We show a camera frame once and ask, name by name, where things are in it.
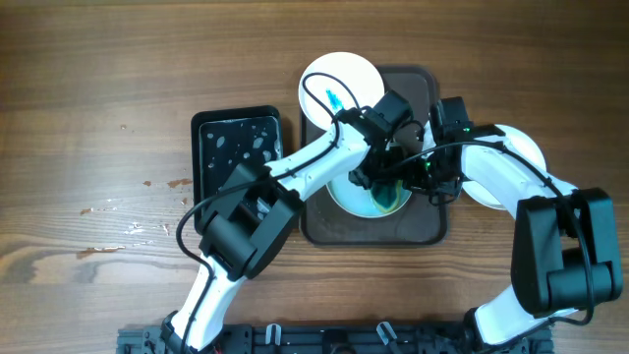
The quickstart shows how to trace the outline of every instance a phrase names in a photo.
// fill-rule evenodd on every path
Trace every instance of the plastic tray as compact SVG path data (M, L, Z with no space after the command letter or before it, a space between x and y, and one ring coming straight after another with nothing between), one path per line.
M272 106L200 112L191 131L195 204L215 195L245 158L264 164L282 157L280 116ZM257 206L247 207L263 213Z
M394 89L409 100L415 119L426 124L429 107L438 100L434 77L418 66L380 66L386 89ZM415 129L396 135L410 151L419 151ZM314 141L323 130L301 114L301 145ZM393 214L376 219L354 216L330 197L322 188L306 201L300 218L304 236L317 246L390 246L422 247L442 241L448 231L447 206L432 206L428 197L414 194Z

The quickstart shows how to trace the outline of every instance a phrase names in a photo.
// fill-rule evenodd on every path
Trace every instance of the white plastic piece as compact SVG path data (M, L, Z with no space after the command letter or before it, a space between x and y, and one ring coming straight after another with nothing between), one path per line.
M369 152L365 137L352 126L339 123L338 147L295 175L279 180L287 190L295 190L305 201L319 188L341 173L357 168ZM336 129L332 126L323 136L281 160L270 161L271 176L277 176L317 156L330 146Z
M479 140L487 142L504 140L505 146L514 150L510 142L502 137L490 136ZM495 148L463 146L461 170L469 179L485 187L514 218L518 201L533 196L556 197L555 193L522 163ZM544 177L550 177L563 195L569 195L576 189L570 183L563 182L545 171L540 172Z
M188 334L188 345L197 350L202 350L220 333L223 328L225 313L243 282L245 282L244 276L236 281L229 280L225 268L217 263L214 258L208 259L204 255L201 255L201 257L214 270L214 280L200 304L196 315L197 320L193 322ZM207 269L201 266L184 307L172 319L171 324L180 338L184 336L188 318L205 287L207 276Z
M542 150L538 145L524 132L509 126L502 124L496 124L496 127L500 128L506 134L506 138L513 145L515 152L519 155L526 157L531 161L538 169L546 171L546 162L543 158ZM494 197L491 193L483 188L478 182L469 181L463 183L463 190L473 200L484 205L485 207L491 207L498 210L505 210L505 207Z
M576 311L560 310L552 316L566 317ZM505 343L547 319L535 319L526 312L515 297L513 285L509 285L495 299L477 308L474 316L483 342L490 345Z
M332 75L343 82L361 106L373 107L384 96L384 82L380 72L362 56L335 52L317 58L308 66L299 80L298 97L299 104L308 119L324 131L331 127L332 120L302 87L304 77L315 72ZM341 108L349 109L356 105L352 96L333 79L312 76L307 80L306 86L334 113Z

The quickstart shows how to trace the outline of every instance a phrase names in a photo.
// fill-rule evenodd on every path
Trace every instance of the wooden table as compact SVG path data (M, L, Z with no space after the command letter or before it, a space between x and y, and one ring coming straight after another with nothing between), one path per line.
M0 353L113 353L118 328L180 308L198 269L172 234L192 204L192 116L274 105L293 151L298 80L333 51L428 67L474 121L527 132L553 174L604 188L629 274L626 1L1 6ZM323 250L296 231L228 322L461 319L509 284L513 220L467 196L450 210L447 240L420 250ZM85 252L105 247L124 249ZM625 352L628 311L625 296L559 324L557 352Z

